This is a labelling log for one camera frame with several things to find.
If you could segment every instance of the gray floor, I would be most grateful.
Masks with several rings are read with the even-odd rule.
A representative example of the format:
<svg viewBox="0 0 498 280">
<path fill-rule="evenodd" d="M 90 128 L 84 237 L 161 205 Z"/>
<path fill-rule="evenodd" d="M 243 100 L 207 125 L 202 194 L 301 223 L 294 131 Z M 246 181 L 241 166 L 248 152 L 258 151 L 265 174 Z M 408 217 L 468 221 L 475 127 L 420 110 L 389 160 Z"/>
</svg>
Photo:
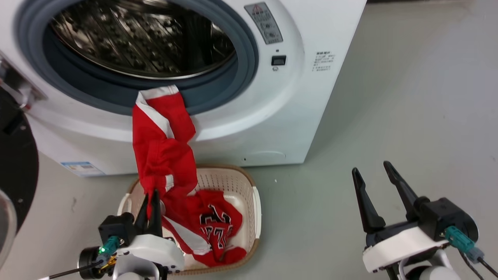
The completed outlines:
<svg viewBox="0 0 498 280">
<path fill-rule="evenodd" d="M 386 222 L 401 221 L 386 159 L 417 194 L 470 213 L 498 266 L 497 11 L 494 0 L 368 6 L 306 162 L 249 168 L 263 210 L 256 255 L 238 270 L 184 279 L 386 279 L 363 266 L 351 180 L 356 166 Z M 73 267 L 134 178 L 77 178 L 41 156 L 37 196 L 0 279 Z M 475 279 L 448 251 L 462 279 Z"/>
</svg>

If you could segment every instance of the barcode label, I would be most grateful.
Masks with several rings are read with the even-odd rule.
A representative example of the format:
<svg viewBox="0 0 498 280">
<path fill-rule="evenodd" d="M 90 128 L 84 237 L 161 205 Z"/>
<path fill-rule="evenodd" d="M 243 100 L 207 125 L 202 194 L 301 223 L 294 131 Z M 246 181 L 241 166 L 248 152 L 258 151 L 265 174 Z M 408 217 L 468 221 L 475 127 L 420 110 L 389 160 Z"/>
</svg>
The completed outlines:
<svg viewBox="0 0 498 280">
<path fill-rule="evenodd" d="M 74 174 L 81 177 L 105 175 L 102 171 L 100 171 L 88 161 L 61 162 L 61 164 Z"/>
</svg>

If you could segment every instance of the sticker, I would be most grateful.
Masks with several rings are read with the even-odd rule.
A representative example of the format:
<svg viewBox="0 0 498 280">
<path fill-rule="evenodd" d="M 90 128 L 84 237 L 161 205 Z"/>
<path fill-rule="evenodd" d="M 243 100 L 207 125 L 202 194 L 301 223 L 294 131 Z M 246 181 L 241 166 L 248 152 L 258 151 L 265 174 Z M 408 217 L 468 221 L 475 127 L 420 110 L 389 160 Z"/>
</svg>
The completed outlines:
<svg viewBox="0 0 498 280">
<path fill-rule="evenodd" d="M 312 72 L 329 71 L 332 69 L 332 62 L 334 62 L 335 54 L 330 51 L 318 51 L 313 61 Z"/>
<path fill-rule="evenodd" d="M 80 177 L 105 175 L 88 161 L 61 162 L 61 164 Z"/>
<path fill-rule="evenodd" d="M 244 6 L 246 11 L 256 23 L 264 42 L 268 44 L 283 42 L 282 33 L 273 15 L 264 2 Z"/>
</svg>

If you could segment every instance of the basket handle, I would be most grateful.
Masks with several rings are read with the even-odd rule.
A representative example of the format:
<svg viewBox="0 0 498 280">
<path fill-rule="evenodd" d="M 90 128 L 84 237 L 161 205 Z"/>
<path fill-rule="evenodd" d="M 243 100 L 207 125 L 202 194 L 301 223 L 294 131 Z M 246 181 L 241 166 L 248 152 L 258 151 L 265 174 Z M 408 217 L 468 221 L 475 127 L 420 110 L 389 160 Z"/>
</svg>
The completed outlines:
<svg viewBox="0 0 498 280">
<path fill-rule="evenodd" d="M 256 224 L 255 233 L 256 239 L 259 239 L 261 234 L 261 200 L 256 186 L 252 187 L 252 200 L 254 202 L 254 221 Z"/>
<path fill-rule="evenodd" d="M 120 216 L 123 212 L 131 212 L 131 202 L 128 200 L 129 193 L 125 194 L 121 199 L 120 205 L 118 207 L 118 216 Z M 124 211 L 125 203 L 128 206 L 128 209 Z"/>
</svg>

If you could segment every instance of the beige basket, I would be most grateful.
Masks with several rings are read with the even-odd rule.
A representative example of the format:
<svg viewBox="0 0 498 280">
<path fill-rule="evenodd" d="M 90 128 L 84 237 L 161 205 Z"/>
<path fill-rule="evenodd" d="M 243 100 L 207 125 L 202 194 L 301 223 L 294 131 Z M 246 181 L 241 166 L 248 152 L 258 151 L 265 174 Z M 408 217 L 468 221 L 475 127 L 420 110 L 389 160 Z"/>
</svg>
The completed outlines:
<svg viewBox="0 0 498 280">
<path fill-rule="evenodd" d="M 247 255 L 241 261 L 215 268 L 208 268 L 197 262 L 191 255 L 185 255 L 185 270 L 175 275 L 195 275 L 226 271 L 238 268 L 251 259 L 259 244 L 261 233 L 261 202 L 251 176 L 242 168 L 230 165 L 198 165 L 198 185 L 194 192 L 200 189 L 221 190 L 225 199 L 230 202 L 243 216 L 243 223 L 239 232 L 230 239 L 229 246 L 244 248 Z M 124 195 L 118 209 L 118 215 L 122 212 L 130 212 L 137 215 L 145 195 L 137 180 Z M 162 229 L 164 237 L 173 237 L 171 232 Z"/>
</svg>

